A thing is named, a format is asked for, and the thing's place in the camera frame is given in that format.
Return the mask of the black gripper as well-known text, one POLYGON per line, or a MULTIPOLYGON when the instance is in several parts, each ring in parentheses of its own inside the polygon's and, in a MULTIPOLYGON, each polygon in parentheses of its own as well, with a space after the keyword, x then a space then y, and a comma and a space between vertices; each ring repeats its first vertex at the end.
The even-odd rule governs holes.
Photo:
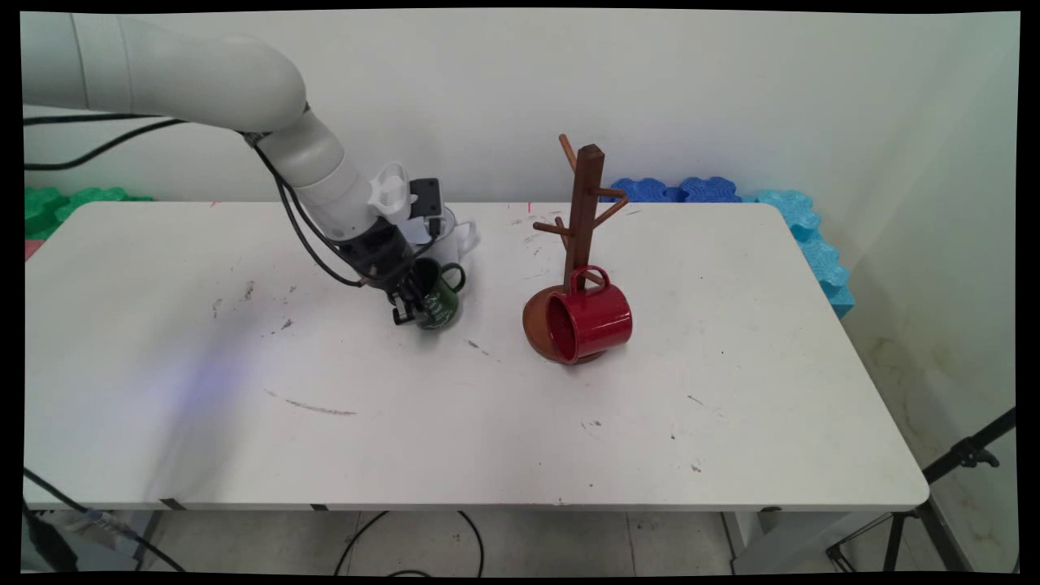
POLYGON ((414 251, 397 226, 374 223, 359 236, 336 240, 336 247, 368 286, 392 296, 394 325, 418 325, 426 317, 430 278, 411 273, 414 251))

